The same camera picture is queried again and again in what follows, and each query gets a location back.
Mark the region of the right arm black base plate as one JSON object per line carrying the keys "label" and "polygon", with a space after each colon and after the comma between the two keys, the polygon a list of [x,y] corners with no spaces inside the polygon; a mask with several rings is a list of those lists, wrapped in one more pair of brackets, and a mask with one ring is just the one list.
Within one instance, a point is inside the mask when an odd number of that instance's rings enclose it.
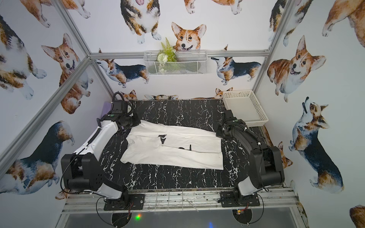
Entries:
{"label": "right arm black base plate", "polygon": [[238,191],[228,191],[220,192],[220,198],[218,203],[221,204],[223,208],[229,207],[256,207],[260,206],[260,201],[258,195],[251,194],[248,196],[242,196]]}

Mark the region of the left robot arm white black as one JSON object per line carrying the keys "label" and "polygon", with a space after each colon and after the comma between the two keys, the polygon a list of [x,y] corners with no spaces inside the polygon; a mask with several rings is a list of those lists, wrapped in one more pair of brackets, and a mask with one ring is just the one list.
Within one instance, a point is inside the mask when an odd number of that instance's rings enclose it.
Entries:
{"label": "left robot arm white black", "polygon": [[128,190],[105,176],[100,164],[102,152],[109,140],[118,132],[124,132],[141,123],[133,105],[126,101],[121,92],[115,92],[111,110],[97,119],[97,128],[88,140],[73,154],[61,159],[63,193],[80,194],[89,192],[107,200],[129,202]]}

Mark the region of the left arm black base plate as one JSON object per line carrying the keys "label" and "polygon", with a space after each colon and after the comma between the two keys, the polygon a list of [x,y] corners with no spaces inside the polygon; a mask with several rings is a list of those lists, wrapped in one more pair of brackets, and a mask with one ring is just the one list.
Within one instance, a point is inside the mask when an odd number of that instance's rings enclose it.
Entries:
{"label": "left arm black base plate", "polygon": [[142,210],[145,194],[131,194],[127,199],[106,199],[104,211]]}

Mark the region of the white printed t-shirt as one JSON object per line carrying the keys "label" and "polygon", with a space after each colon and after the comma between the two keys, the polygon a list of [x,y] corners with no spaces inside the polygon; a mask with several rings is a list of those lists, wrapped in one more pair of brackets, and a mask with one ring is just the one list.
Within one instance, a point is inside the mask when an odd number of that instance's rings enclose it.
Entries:
{"label": "white printed t-shirt", "polygon": [[214,132],[142,120],[126,140],[122,163],[223,170],[221,139]]}

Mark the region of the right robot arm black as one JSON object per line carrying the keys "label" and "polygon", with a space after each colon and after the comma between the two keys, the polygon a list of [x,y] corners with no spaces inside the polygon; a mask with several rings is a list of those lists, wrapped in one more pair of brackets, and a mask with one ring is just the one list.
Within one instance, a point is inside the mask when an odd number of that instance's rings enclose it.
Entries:
{"label": "right robot arm black", "polygon": [[243,120],[233,116],[231,110],[223,112],[223,121],[216,136],[224,140],[236,140],[248,154],[248,177],[241,180],[238,193],[242,197],[253,195],[267,187],[281,185],[285,180],[279,148],[261,140]]}

